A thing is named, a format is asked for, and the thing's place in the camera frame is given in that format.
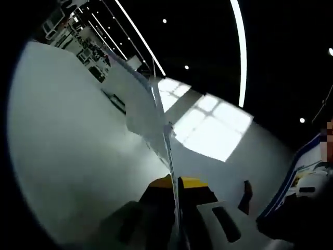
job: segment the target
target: white wall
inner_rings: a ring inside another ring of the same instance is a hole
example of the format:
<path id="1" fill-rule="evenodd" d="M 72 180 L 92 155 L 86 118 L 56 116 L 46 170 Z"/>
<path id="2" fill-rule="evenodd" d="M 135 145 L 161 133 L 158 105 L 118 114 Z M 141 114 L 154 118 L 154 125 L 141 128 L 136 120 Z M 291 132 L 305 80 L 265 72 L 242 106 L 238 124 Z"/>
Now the white wall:
<path id="1" fill-rule="evenodd" d="M 60 243 L 84 239 L 169 173 L 71 53 L 29 43 L 10 93 L 9 147 L 27 202 Z"/>
<path id="2" fill-rule="evenodd" d="M 256 218 L 272 200 L 292 161 L 292 151 L 270 132 L 252 122 L 226 161 L 245 173 L 253 188 L 250 216 Z"/>
<path id="3" fill-rule="evenodd" d="M 213 96 L 197 100 L 198 93 L 188 91 L 165 114 L 169 120 L 178 120 L 180 114 L 173 118 L 170 111 L 178 103 L 187 102 L 186 106 L 191 106 L 174 126 L 176 139 L 192 150 L 173 144 L 174 166 L 178 168 L 175 172 L 200 178 L 219 200 L 234 206 L 238 206 L 243 194 L 243 181 L 249 180 L 253 188 L 250 216 L 256 218 L 280 188 L 292 152 L 241 110 L 237 113 L 237 108 L 232 111 L 230 106 L 218 110 L 223 100 Z"/>

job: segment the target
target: white floor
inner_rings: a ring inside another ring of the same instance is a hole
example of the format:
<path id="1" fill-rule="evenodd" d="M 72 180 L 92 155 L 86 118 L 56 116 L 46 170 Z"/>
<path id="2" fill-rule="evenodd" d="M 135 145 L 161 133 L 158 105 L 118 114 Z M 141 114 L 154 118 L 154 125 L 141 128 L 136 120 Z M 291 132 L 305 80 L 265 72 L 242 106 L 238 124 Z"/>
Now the white floor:
<path id="1" fill-rule="evenodd" d="M 99 84 L 73 54 L 37 43 L 13 81 L 12 162 L 30 208 L 59 243 L 84 239 L 169 173 Z"/>

